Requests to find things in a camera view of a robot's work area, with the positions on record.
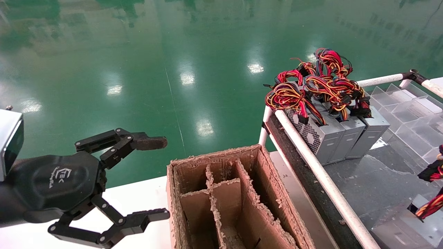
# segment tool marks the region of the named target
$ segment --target floor line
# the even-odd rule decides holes
[[[177,119],[177,125],[179,126],[180,137],[182,138],[183,151],[185,152],[185,157],[187,157],[186,149],[185,149],[185,142],[183,141],[182,129],[180,128],[179,117],[177,116],[177,110],[175,109],[174,96],[172,96],[171,82],[169,82],[169,76],[168,76],[168,74],[167,74],[166,67],[165,67],[165,73],[166,73],[167,82],[168,82],[168,84],[169,84],[169,91],[171,92],[172,105],[174,106],[175,118]]]

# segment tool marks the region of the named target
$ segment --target power supply unit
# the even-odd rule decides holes
[[[326,110],[328,110],[330,108],[330,103],[325,102],[323,103],[323,106]],[[328,111],[325,111],[321,114],[323,117],[328,116]],[[365,123],[363,123],[358,117],[348,116],[348,120],[338,123],[343,127],[345,131],[340,142],[335,147],[335,151],[329,158],[328,164],[343,161],[344,159],[346,159],[346,155],[352,149],[366,127]]]
[[[418,195],[412,205],[421,207],[427,202]],[[372,228],[375,239],[390,249],[443,249],[443,211],[421,221],[409,210],[410,203],[406,201],[379,219]]]
[[[375,107],[371,106],[370,108],[372,118],[359,117],[359,119],[365,123],[366,128],[352,149],[346,155],[346,159],[363,157],[371,149],[372,145],[376,143],[383,133],[389,128],[389,123],[375,109]]]
[[[309,115],[307,124],[300,122],[298,115],[292,109],[286,110],[286,114],[319,162],[322,165],[327,164],[343,136],[345,131],[343,126],[335,118],[327,115],[323,118],[328,125],[318,126],[312,114]]]

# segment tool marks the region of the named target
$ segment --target camera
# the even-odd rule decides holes
[[[11,170],[23,142],[23,114],[0,109],[0,182]]]

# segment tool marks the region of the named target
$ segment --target cardboard box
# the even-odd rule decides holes
[[[260,145],[171,161],[167,192],[174,249],[314,249]]]

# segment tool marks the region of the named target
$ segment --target white work surface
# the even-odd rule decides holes
[[[117,211],[126,216],[133,212],[156,208],[167,208],[166,176],[131,183],[107,189],[103,198]],[[61,241],[48,233],[54,221],[42,224],[22,224],[0,229],[1,249],[45,248],[45,249],[90,249],[93,247]],[[111,227],[112,222],[97,208],[89,212],[71,226],[103,232]],[[171,248],[169,221],[151,222],[144,233],[125,237],[114,249]]]
[[[271,152],[274,162],[289,196],[300,216],[305,222],[316,248],[337,249],[335,242],[331,241],[329,231],[325,229],[323,221],[319,218],[317,211],[313,208],[311,201],[307,198],[299,181],[286,166],[278,152]],[[138,183],[123,185],[107,189],[103,198],[109,202],[117,211],[126,216],[133,212],[167,207],[166,176]],[[47,232],[54,221],[43,224],[22,224],[0,229],[0,248],[45,248],[45,249],[89,249],[92,247],[79,245],[71,242],[61,241]],[[112,222],[98,209],[71,226],[103,232],[112,225]],[[171,248],[169,221],[152,222],[142,234],[125,237],[114,249],[169,249]]]

